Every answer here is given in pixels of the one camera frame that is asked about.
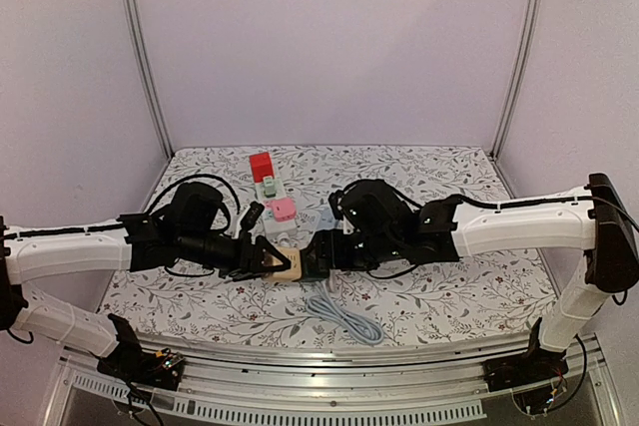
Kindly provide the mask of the beige cube socket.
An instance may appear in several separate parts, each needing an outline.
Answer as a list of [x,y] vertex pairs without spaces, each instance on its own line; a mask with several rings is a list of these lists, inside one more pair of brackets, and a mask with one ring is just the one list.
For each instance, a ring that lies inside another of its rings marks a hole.
[[287,260],[283,261],[278,256],[267,252],[264,266],[269,268],[263,276],[263,280],[269,282],[295,282],[303,277],[302,256],[298,248],[279,247],[278,252]]

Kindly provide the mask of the dark green cube socket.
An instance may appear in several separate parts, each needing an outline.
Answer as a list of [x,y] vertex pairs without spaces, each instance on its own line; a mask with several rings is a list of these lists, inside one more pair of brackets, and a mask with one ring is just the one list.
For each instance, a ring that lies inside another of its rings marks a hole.
[[304,267],[300,282],[319,282],[328,279],[330,276],[329,268]]

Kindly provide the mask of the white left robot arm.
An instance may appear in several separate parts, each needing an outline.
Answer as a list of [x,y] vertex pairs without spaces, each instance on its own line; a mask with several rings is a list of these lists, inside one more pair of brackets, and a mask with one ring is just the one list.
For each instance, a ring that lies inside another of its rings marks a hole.
[[213,226],[218,213],[232,218],[222,193],[204,183],[186,182],[158,210],[49,230],[3,226],[1,327],[37,333],[109,358],[126,379],[141,379],[149,361],[126,319],[80,309],[30,286],[30,281],[82,271],[169,268],[179,260],[234,281],[289,271],[288,257],[264,236],[251,234],[263,210],[263,205],[251,203],[237,234],[229,236],[224,226]]

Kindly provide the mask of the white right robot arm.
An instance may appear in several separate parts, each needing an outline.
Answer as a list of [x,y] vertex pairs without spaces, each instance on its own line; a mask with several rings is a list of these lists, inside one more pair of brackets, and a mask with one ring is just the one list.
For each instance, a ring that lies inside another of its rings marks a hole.
[[304,277],[373,271],[398,259],[417,267],[499,250],[580,250],[572,278],[517,358],[516,373],[526,382],[553,368],[554,354],[567,349],[610,296],[638,282],[638,226],[604,174],[549,197],[486,203],[451,195],[423,205],[382,180],[358,180],[328,203],[345,226],[314,234],[301,252]]

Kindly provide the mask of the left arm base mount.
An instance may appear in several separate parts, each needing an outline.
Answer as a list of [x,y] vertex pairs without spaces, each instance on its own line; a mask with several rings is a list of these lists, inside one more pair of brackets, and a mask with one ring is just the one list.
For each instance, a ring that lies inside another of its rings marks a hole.
[[170,348],[146,352],[125,318],[110,313],[108,319],[115,326],[117,344],[108,356],[98,359],[97,371],[125,383],[177,391],[186,364],[185,357]]

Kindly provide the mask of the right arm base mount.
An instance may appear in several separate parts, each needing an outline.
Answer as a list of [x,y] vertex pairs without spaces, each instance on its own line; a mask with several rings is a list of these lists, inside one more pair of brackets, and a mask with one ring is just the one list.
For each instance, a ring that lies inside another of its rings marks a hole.
[[552,352],[540,345],[541,318],[534,323],[523,353],[482,362],[483,380],[490,392],[501,391],[558,377],[568,372],[566,351]]

